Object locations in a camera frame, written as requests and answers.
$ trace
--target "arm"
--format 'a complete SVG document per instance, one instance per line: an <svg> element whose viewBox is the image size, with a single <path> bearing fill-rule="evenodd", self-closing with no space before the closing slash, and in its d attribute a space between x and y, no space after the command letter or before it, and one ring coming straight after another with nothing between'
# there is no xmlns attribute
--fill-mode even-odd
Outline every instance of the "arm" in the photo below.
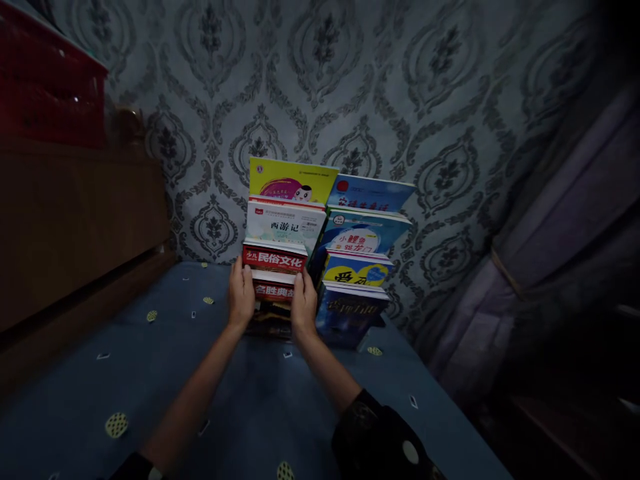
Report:
<svg viewBox="0 0 640 480"><path fill-rule="evenodd" d="M227 327L173 401L140 453L160 472L168 473L200 428L222 374L242 331Z"/></svg>
<svg viewBox="0 0 640 480"><path fill-rule="evenodd" d="M155 467L166 475L175 468L181 454L200 428L227 364L247 328L255 306L251 269L242 268L240 257L229 278L229 321L200 366L173 401L162 422L140 453L132 455L112 480L147 478Z"/></svg>
<svg viewBox="0 0 640 480"><path fill-rule="evenodd" d="M306 270L304 276L296 275L294 288L291 302L294 341L335 410L342 415L362 392L362 387L318 337L315 329L317 294Z"/></svg>
<svg viewBox="0 0 640 480"><path fill-rule="evenodd" d="M358 385L319 338L316 303L309 274L298 274L291 302L293 338L340 415L331 448L342 477L444 479L411 427Z"/></svg>

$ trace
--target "wall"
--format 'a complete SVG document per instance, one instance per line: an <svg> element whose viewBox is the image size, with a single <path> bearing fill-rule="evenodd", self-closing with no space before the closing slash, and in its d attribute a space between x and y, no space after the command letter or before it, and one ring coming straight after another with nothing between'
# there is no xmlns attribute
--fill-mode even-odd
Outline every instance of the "wall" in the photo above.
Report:
<svg viewBox="0 0 640 480"><path fill-rule="evenodd" d="M408 338L486 251L597 53L588 1L55 0L142 107L183 259L228 263L250 155L415 182L389 314Z"/></svg>

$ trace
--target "red container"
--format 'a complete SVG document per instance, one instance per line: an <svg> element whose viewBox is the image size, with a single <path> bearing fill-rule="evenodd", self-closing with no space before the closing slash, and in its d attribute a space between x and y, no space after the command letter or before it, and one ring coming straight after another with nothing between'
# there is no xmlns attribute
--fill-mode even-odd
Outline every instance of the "red container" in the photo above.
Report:
<svg viewBox="0 0 640 480"><path fill-rule="evenodd" d="M105 146L107 69L0 1L0 134Z"/></svg>

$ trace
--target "forearm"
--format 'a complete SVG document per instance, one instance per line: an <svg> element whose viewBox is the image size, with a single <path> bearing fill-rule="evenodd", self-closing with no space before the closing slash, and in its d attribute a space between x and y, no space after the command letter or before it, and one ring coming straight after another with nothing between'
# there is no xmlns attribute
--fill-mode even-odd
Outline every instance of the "forearm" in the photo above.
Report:
<svg viewBox="0 0 640 480"><path fill-rule="evenodd" d="M316 333L296 335L295 342L334 408L342 415L360 394L362 387L338 362Z"/></svg>
<svg viewBox="0 0 640 480"><path fill-rule="evenodd" d="M166 475L198 431L242 332L226 328L166 412L141 453Z"/></svg>

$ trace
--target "mattress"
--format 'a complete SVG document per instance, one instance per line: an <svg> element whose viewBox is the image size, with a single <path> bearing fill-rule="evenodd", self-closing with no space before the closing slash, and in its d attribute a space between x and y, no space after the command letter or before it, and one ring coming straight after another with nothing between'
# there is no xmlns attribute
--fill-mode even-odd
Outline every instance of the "mattress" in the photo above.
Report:
<svg viewBox="0 0 640 480"><path fill-rule="evenodd" d="M0 478L108 478L151 434L224 328L228 276L224 266L176 264L5 402ZM335 354L412 426L450 480L509 478L392 325L372 329L367 342L360 353ZM101 354L106 358L97 359ZM114 439L105 423L118 412L129 426ZM331 452L337 416L292 344L242 339L207 418L208 428L194 438L175 478L275 478L283 461L299 479L339 478Z"/></svg>

